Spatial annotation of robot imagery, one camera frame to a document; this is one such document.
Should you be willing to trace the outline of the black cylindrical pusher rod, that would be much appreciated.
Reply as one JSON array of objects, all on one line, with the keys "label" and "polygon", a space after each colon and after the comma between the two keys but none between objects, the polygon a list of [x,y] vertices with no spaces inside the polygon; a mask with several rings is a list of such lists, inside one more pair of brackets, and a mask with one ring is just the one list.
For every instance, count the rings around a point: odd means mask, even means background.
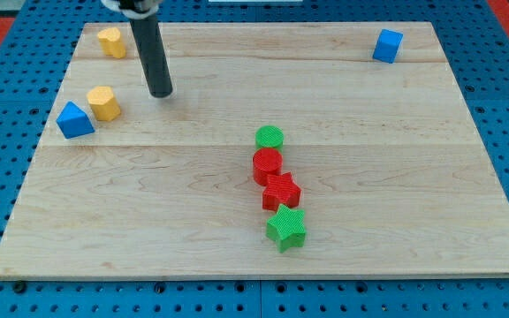
[{"label": "black cylindrical pusher rod", "polygon": [[150,95],[169,96],[173,86],[157,16],[131,19],[130,26]]}]

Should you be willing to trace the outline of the white rod mount collar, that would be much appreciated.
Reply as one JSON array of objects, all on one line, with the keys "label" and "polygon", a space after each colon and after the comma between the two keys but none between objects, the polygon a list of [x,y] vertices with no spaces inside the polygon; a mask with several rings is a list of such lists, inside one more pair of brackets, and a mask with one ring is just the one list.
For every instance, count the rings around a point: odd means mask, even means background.
[{"label": "white rod mount collar", "polygon": [[128,19],[145,19],[156,15],[163,0],[101,0],[107,9],[122,13]]}]

